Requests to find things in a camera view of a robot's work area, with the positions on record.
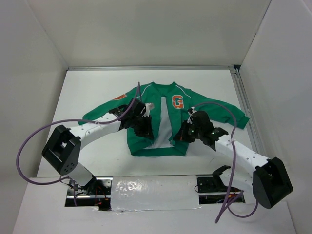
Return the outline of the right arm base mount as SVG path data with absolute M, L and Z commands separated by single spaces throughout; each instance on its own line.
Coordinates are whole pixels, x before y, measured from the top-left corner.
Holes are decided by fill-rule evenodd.
M 220 176 L 230 166 L 221 166 L 210 175 L 198 175 L 197 184 L 194 190 L 199 194 L 199 204 L 222 204 L 226 197 L 227 186 L 223 183 Z

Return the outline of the green jacket with white lining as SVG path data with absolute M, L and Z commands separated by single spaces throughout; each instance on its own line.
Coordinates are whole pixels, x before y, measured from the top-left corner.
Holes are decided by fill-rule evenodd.
M 249 118 L 238 107 L 205 97 L 175 82 L 141 86 L 137 98 L 144 103 L 153 103 L 152 130 L 154 139 L 136 136 L 133 129 L 127 129 L 127 145 L 133 156 L 185 156 L 189 144 L 175 141 L 183 121 L 189 117 L 188 109 L 199 104 L 198 110 L 205 111 L 210 120 L 228 123 L 244 129 Z

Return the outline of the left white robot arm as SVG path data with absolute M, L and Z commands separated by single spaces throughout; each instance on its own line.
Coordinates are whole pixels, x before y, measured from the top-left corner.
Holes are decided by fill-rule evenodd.
M 84 194 L 92 194 L 102 184 L 79 163 L 80 151 L 105 135 L 127 128 L 132 128 L 139 137 L 153 139 L 150 115 L 153 108 L 152 103 L 134 99 L 128 105 L 116 107 L 83 125 L 72 128 L 59 125 L 43 148 L 42 156 L 61 176 L 73 180 Z

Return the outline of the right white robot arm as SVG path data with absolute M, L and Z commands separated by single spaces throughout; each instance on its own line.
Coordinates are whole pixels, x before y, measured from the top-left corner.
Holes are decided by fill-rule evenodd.
M 225 156 L 236 156 L 236 162 L 252 177 L 253 195 L 264 208 L 272 208 L 293 191 L 281 159 L 270 159 L 236 141 L 226 130 L 214 127 L 204 111 L 193 112 L 174 136 L 174 141 L 187 143 L 196 139 Z

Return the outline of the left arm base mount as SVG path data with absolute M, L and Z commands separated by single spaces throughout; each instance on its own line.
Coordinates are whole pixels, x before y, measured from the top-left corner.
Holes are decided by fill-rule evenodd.
M 78 185 L 72 179 L 62 179 L 66 186 L 65 207 L 98 207 L 108 211 L 111 208 L 112 177 L 97 177 L 90 187 Z

